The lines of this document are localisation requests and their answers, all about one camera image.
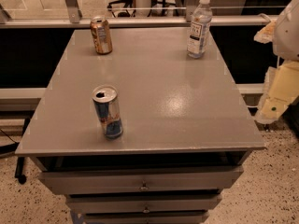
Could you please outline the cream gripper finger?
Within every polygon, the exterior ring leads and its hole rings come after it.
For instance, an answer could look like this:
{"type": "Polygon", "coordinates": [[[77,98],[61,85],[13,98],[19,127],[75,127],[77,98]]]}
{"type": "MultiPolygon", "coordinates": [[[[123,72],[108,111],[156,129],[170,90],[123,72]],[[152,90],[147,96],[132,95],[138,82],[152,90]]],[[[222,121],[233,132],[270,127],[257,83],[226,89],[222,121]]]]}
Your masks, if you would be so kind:
{"type": "Polygon", "coordinates": [[[261,124],[277,121],[299,97],[299,62],[285,61],[279,68],[269,67],[255,120],[261,124]]]}
{"type": "Polygon", "coordinates": [[[253,39],[263,44],[272,42],[276,23],[276,21],[269,22],[264,28],[256,33],[253,39]]]}

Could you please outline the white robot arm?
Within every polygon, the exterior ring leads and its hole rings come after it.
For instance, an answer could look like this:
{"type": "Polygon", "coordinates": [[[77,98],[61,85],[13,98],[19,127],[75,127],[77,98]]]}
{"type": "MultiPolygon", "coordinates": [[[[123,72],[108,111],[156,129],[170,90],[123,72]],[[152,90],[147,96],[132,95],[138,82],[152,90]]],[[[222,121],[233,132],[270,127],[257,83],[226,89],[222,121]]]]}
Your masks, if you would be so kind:
{"type": "Polygon", "coordinates": [[[274,54],[283,59],[282,65],[268,68],[255,114],[257,122],[270,124],[299,97],[299,0],[291,0],[277,20],[268,23],[254,40],[271,42],[274,54]]]}

